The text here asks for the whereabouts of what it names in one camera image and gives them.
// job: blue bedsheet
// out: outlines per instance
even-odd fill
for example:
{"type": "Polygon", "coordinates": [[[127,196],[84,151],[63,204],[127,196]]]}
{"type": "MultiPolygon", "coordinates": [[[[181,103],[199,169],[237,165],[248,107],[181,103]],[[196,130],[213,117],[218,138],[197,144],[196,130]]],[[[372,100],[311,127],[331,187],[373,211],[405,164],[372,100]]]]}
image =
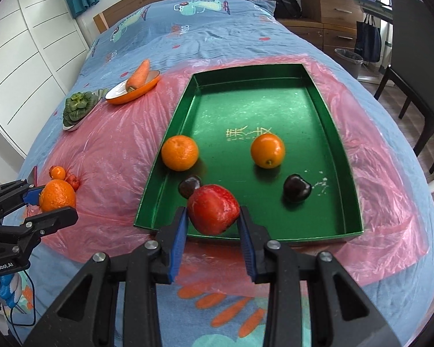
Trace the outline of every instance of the blue bedsheet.
{"type": "MultiPolygon", "coordinates": [[[[132,14],[95,41],[70,94],[82,90],[111,88],[125,79],[125,72],[134,71],[138,64],[147,58],[151,60],[151,68],[160,71],[166,71],[181,61],[190,59],[251,59],[277,54],[306,53],[327,65],[351,90],[391,147],[428,235],[429,253],[417,264],[365,287],[368,296],[402,344],[405,344],[415,332],[434,295],[434,203],[422,169],[397,125],[359,82],[330,57],[275,22],[270,14],[273,11],[270,3],[235,1],[169,0],[164,2],[164,6],[161,5],[161,9],[169,9],[169,13],[173,13],[171,16],[163,15],[159,9],[155,15],[155,5],[147,7],[146,12],[145,8],[140,10],[136,13],[137,16],[132,14]],[[156,20],[153,26],[146,24],[150,17],[152,21],[156,20]],[[142,30],[135,31],[135,24],[144,26],[142,30]]],[[[64,101],[61,101],[58,113],[51,116],[38,135],[21,168],[20,178],[27,177],[34,165],[40,168],[43,166],[61,131],[63,105],[64,101]]],[[[18,214],[7,219],[10,224],[21,221],[18,214]]],[[[29,273],[36,285],[36,308],[41,315],[81,265],[51,251],[43,244],[35,249],[31,263],[29,273]]],[[[242,322],[252,312],[266,306],[260,303],[262,300],[251,301],[233,321],[216,329],[209,325],[210,321],[219,311],[235,301],[235,297],[229,296],[213,309],[198,311],[194,301],[177,297],[177,289],[174,285],[158,288],[161,332],[165,347],[219,347],[231,346],[233,342],[237,347],[262,345],[263,326],[259,326],[246,338],[237,337],[242,322]]],[[[120,312],[121,309],[118,309],[117,330],[122,329],[120,312]]],[[[17,313],[13,317],[15,322],[30,320],[29,316],[17,313]]],[[[25,328],[19,328],[21,336],[28,332],[25,328]]]]}

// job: black chair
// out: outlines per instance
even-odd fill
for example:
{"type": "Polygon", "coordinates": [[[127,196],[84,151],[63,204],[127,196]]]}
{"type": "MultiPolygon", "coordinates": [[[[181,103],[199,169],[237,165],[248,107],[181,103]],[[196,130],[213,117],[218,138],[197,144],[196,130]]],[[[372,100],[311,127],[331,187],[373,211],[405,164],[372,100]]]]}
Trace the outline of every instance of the black chair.
{"type": "MultiPolygon", "coordinates": [[[[434,18],[421,0],[392,0],[391,64],[376,94],[392,80],[407,96],[399,119],[413,103],[424,116],[424,128],[413,151],[418,156],[434,134],[434,18]]],[[[434,164],[429,170],[434,172],[434,164]]]]}

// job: screw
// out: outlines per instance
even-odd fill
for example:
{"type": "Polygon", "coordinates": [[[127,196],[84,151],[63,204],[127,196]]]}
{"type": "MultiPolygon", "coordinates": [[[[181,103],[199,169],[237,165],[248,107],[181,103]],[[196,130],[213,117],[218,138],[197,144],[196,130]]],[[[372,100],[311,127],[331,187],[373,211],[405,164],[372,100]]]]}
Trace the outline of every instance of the screw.
{"type": "Polygon", "coordinates": [[[98,252],[95,253],[92,257],[95,262],[103,262],[106,259],[106,253],[98,252]]]}
{"type": "Polygon", "coordinates": [[[276,240],[269,240],[267,241],[267,248],[269,249],[280,249],[281,248],[281,244],[279,243],[279,241],[276,240]]]}
{"type": "Polygon", "coordinates": [[[146,249],[156,249],[159,246],[159,243],[156,240],[149,240],[145,242],[146,249]]]}
{"type": "Polygon", "coordinates": [[[321,252],[320,259],[324,262],[331,262],[333,260],[333,255],[330,252],[321,252]]]}

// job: wooden dresser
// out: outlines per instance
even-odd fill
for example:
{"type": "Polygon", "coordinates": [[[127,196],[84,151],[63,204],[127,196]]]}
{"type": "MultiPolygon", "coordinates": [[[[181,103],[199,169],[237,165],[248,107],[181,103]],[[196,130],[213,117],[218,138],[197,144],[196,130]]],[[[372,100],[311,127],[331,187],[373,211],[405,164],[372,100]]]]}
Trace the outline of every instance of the wooden dresser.
{"type": "Polygon", "coordinates": [[[335,48],[354,50],[363,13],[354,0],[301,0],[299,19],[279,19],[289,31],[334,57],[335,48]]]}

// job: tray rim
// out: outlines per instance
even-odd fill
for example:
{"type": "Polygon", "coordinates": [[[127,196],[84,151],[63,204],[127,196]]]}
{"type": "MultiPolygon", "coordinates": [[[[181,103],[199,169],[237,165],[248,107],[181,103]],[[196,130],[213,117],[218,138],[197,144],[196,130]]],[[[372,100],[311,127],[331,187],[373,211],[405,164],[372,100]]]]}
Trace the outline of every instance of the tray rim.
{"type": "MultiPolygon", "coordinates": [[[[349,159],[347,157],[347,152],[345,150],[345,147],[344,147],[344,144],[343,144],[343,140],[341,139],[341,136],[339,135],[339,130],[337,128],[336,122],[334,121],[333,117],[331,116],[330,109],[329,109],[328,105],[326,104],[326,102],[325,102],[325,100],[324,100],[324,98],[323,98],[320,90],[318,90],[318,87],[317,87],[314,79],[312,78],[312,76],[310,75],[310,73],[308,72],[308,70],[306,69],[305,65],[303,63],[301,63],[301,62],[266,63],[266,64],[255,64],[255,65],[251,65],[251,64],[250,65],[237,65],[237,66],[234,66],[234,67],[218,68],[218,69],[199,71],[197,73],[193,73],[190,76],[190,79],[188,80],[188,82],[187,82],[187,84],[186,84],[186,86],[185,86],[185,88],[183,90],[183,93],[182,93],[179,101],[177,102],[177,107],[175,108],[174,112],[172,113],[171,119],[169,121],[169,125],[167,126],[167,128],[166,128],[166,130],[164,132],[164,136],[163,136],[163,138],[161,140],[161,143],[159,145],[158,152],[157,152],[157,154],[155,156],[155,159],[153,161],[153,165],[151,166],[151,170],[150,170],[150,172],[148,174],[148,179],[147,179],[145,187],[144,187],[144,192],[147,189],[148,184],[149,184],[149,182],[151,180],[151,177],[152,177],[152,174],[153,174],[153,168],[154,168],[154,166],[156,164],[156,161],[158,160],[158,158],[161,155],[161,147],[162,147],[162,145],[164,144],[164,142],[166,140],[166,137],[167,137],[169,129],[170,129],[170,124],[173,121],[175,115],[177,114],[178,105],[181,103],[181,101],[182,101],[182,99],[183,99],[183,97],[185,95],[185,91],[188,89],[188,87],[190,86],[190,83],[193,82],[193,81],[196,82],[197,87],[200,86],[199,83],[198,83],[198,81],[196,80],[195,76],[198,75],[198,74],[210,73],[210,72],[218,71],[218,70],[221,70],[221,69],[241,68],[241,67],[263,67],[263,66],[267,66],[267,65],[297,65],[297,66],[301,66],[303,68],[303,70],[304,70],[304,75],[306,75],[309,78],[309,80],[311,82],[311,85],[315,88],[315,90],[319,94],[320,98],[322,98],[324,106],[326,108],[326,112],[328,113],[328,115],[330,117],[330,121],[334,125],[334,128],[336,130],[336,134],[338,135],[338,138],[339,138],[339,143],[340,143],[342,151],[344,152],[344,155],[346,157],[348,174],[350,174],[350,177],[352,178],[352,181],[354,183],[354,194],[355,194],[354,203],[356,203],[357,209],[359,210],[359,219],[360,219],[360,227],[361,227],[360,231],[349,232],[349,233],[345,233],[345,234],[341,234],[341,235],[319,236],[319,237],[299,238],[299,239],[277,239],[277,240],[278,241],[284,241],[284,242],[292,242],[293,245],[301,245],[301,244],[309,244],[309,243],[325,243],[325,242],[329,242],[329,241],[331,241],[331,242],[348,241],[348,240],[351,240],[351,239],[353,239],[355,237],[358,237],[358,236],[362,235],[364,233],[364,231],[365,231],[364,223],[363,223],[363,217],[362,217],[362,209],[361,209],[361,205],[360,205],[360,202],[359,202],[359,199],[358,199],[358,193],[357,193],[357,188],[355,186],[355,179],[354,179],[353,171],[352,171],[352,168],[350,166],[349,159]]],[[[211,84],[202,85],[202,87],[203,86],[204,87],[213,86],[213,85],[217,85],[217,84],[220,84],[220,83],[221,82],[215,82],[215,83],[211,83],[211,84]]],[[[162,193],[163,186],[164,186],[164,184],[161,185],[160,193],[162,193]]],[[[141,196],[140,203],[138,205],[137,213],[136,213],[135,219],[134,219],[134,227],[142,228],[142,229],[146,229],[148,231],[156,232],[158,230],[158,228],[146,227],[146,226],[138,226],[137,225],[138,216],[139,216],[139,213],[140,213],[141,206],[143,205],[143,202],[144,202],[144,194],[141,196]]],[[[343,200],[343,196],[342,195],[341,195],[341,204],[344,204],[344,200],[343,200]]],[[[201,242],[203,242],[203,241],[209,241],[211,243],[230,242],[230,241],[239,241],[240,240],[239,238],[236,238],[236,237],[234,238],[234,237],[222,237],[222,236],[207,236],[207,235],[196,235],[196,234],[190,234],[190,233],[187,233],[187,237],[193,238],[195,241],[201,241],[201,242]]]]}

